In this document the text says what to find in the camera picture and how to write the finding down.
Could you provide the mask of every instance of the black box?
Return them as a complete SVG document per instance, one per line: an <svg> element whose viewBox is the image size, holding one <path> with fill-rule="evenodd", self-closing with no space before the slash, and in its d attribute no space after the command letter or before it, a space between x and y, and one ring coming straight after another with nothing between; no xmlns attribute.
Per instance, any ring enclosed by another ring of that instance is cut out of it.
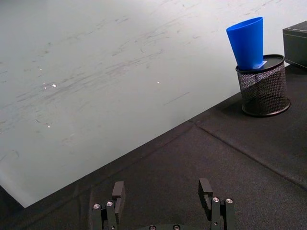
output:
<svg viewBox="0 0 307 230"><path fill-rule="evenodd" d="M307 21L283 29L285 61L307 68Z"/></svg>

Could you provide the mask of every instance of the mesh pencil holder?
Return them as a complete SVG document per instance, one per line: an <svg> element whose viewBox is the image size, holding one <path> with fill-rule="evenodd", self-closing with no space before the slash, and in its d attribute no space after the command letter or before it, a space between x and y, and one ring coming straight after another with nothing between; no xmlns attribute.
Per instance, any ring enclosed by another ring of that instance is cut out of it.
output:
<svg viewBox="0 0 307 230"><path fill-rule="evenodd" d="M271 116L290 106L287 97L284 56L264 55L260 69L236 71L242 95L242 110L251 116Z"/></svg>

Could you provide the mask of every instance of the label on cup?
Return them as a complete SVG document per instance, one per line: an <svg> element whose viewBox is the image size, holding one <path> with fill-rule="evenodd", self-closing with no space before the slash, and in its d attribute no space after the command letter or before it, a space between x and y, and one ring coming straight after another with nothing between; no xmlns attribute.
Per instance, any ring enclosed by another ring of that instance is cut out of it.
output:
<svg viewBox="0 0 307 230"><path fill-rule="evenodd" d="M261 64L254 66L253 69L260 69L267 62L268 61L263 61Z"/></svg>

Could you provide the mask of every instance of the black fabric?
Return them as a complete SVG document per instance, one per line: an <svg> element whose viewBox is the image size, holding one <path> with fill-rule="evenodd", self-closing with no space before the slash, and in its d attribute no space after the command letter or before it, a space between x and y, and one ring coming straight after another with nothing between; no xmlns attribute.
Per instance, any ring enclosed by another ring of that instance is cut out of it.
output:
<svg viewBox="0 0 307 230"><path fill-rule="evenodd" d="M284 113L254 118L241 111L240 95L192 119L199 127L307 189L307 74L286 68L291 107Z"/></svg>
<svg viewBox="0 0 307 230"><path fill-rule="evenodd" d="M0 186L0 221L23 209L24 207Z"/></svg>
<svg viewBox="0 0 307 230"><path fill-rule="evenodd" d="M243 115L235 95L0 221L0 229L91 229L93 204L122 180L121 229L176 222L208 229L198 199L198 178L206 177L216 196L234 200L237 229L305 230L307 73L290 67L287 77L292 107L284 114Z"/></svg>

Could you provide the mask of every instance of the plastic cup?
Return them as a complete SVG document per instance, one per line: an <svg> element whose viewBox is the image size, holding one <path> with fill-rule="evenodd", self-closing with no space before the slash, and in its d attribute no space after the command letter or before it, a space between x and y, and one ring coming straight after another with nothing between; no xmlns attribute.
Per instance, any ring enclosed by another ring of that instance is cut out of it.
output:
<svg viewBox="0 0 307 230"><path fill-rule="evenodd" d="M261 66L263 62L263 18L253 18L226 29L239 69Z"/></svg>

